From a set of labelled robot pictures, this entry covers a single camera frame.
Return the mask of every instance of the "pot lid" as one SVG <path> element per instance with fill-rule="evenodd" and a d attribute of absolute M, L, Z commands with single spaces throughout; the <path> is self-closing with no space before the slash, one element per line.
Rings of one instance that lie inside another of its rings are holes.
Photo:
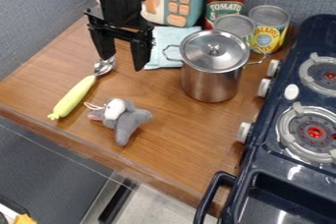
<path fill-rule="evenodd" d="M 180 46 L 186 64 L 209 73 L 225 73 L 246 64 L 248 46 L 236 35 L 219 30 L 198 31 L 186 37 Z"/>
<path fill-rule="evenodd" d="M 239 37 L 245 37 L 254 32 L 254 22 L 249 17 L 236 14 L 220 16 L 213 26 L 216 30 L 228 31 Z"/>

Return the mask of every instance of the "stainless steel pot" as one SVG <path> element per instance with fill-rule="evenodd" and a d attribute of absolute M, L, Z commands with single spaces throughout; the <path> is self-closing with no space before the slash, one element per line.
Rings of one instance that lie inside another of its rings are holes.
<path fill-rule="evenodd" d="M 181 45 L 169 45 L 163 55 L 169 61 L 181 61 L 169 57 L 166 51 L 179 47 L 184 65 L 181 70 L 183 91 L 203 102 L 221 102 L 238 92 L 243 67 L 259 64 L 248 62 L 250 49 L 236 35 L 219 30 L 204 30 L 187 36 Z"/>

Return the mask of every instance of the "toy stove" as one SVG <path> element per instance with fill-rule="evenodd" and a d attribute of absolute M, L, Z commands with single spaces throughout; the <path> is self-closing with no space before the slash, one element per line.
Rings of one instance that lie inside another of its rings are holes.
<path fill-rule="evenodd" d="M 267 76 L 256 122 L 239 130 L 241 173 L 215 174 L 195 223 L 223 185 L 233 188 L 219 223 L 336 223 L 336 16 L 307 19 Z"/>

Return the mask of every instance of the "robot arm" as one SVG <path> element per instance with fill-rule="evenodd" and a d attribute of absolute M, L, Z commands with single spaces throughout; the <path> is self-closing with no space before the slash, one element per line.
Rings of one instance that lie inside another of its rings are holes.
<path fill-rule="evenodd" d="M 115 55 L 114 39 L 118 38 L 131 43 L 136 71 L 150 60 L 153 25 L 140 15 L 142 1 L 100 0 L 100 8 L 86 10 L 88 29 L 101 59 Z"/>

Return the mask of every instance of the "light blue cloth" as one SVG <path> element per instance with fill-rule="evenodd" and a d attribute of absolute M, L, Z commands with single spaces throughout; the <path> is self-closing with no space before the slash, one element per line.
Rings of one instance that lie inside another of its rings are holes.
<path fill-rule="evenodd" d="M 153 46 L 150 55 L 150 61 L 144 66 L 145 70 L 155 70 L 159 68 L 179 68 L 181 62 L 168 61 L 162 54 L 162 50 L 170 44 L 180 45 L 181 41 L 189 34 L 200 31 L 201 27 L 192 28 L 174 28 L 174 27 L 155 27 L 153 37 L 155 46 Z M 182 59 L 180 50 L 177 47 L 168 49 L 167 54 L 173 59 Z"/>

